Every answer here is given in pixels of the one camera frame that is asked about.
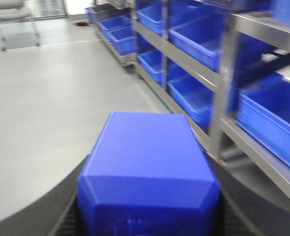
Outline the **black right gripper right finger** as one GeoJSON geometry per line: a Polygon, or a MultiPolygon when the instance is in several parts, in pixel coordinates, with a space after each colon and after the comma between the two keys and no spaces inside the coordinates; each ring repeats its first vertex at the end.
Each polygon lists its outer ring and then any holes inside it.
{"type": "Polygon", "coordinates": [[[216,236],[290,236],[290,199],[244,153],[207,160],[220,184],[216,236]]]}

